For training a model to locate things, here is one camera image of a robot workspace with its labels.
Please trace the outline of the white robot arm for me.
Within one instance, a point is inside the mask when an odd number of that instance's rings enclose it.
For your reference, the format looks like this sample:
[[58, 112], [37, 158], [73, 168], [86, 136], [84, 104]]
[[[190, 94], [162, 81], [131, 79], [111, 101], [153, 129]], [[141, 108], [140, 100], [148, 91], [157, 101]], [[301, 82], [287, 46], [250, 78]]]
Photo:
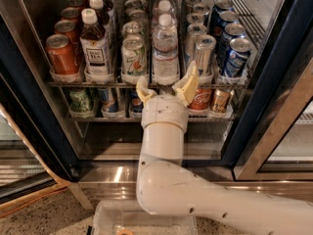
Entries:
[[157, 94], [141, 76], [136, 91], [144, 103], [144, 130], [136, 197], [150, 214], [207, 217], [250, 235], [312, 235], [309, 202], [232, 189], [209, 182], [182, 167], [187, 106], [199, 86], [191, 63], [173, 85], [173, 94]]

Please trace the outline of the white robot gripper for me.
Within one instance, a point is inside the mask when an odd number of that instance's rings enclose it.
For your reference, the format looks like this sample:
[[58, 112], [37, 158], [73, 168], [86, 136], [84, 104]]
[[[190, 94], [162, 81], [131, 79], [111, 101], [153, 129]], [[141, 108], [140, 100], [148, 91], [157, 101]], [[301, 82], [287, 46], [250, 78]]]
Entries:
[[175, 96], [169, 94], [157, 95], [148, 88], [149, 82], [140, 76], [136, 84], [136, 92], [144, 103], [141, 124], [146, 128], [150, 124], [169, 123], [187, 131], [188, 109], [196, 95], [199, 86], [199, 70], [195, 61], [191, 61], [187, 73], [177, 81], [172, 89]]

